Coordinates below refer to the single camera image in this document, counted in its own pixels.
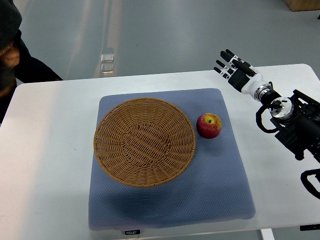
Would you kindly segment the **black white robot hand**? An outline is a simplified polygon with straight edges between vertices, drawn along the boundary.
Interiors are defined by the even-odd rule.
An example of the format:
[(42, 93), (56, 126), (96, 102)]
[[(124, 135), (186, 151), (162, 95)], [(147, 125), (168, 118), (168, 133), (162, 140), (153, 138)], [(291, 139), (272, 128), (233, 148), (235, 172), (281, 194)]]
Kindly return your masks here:
[(222, 76), (238, 92), (251, 95), (257, 101), (258, 95), (265, 89), (271, 89), (271, 84), (263, 80), (262, 74), (251, 64), (243, 61), (229, 49), (220, 52), (220, 57), (226, 62), (216, 60), (220, 66), (214, 70)]

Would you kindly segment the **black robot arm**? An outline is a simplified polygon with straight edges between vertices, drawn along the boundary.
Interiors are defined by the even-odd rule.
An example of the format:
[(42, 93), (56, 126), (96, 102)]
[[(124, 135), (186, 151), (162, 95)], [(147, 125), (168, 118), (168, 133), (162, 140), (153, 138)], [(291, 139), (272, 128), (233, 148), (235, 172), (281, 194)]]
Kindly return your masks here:
[[(260, 86), (255, 94), (262, 106), (255, 114), (257, 126), (265, 133), (275, 133), (276, 139), (291, 151), (298, 161), (308, 150), (320, 160), (320, 103), (295, 89), (291, 97), (282, 97), (271, 82)], [(262, 114), (269, 110), (274, 129), (263, 125)]]

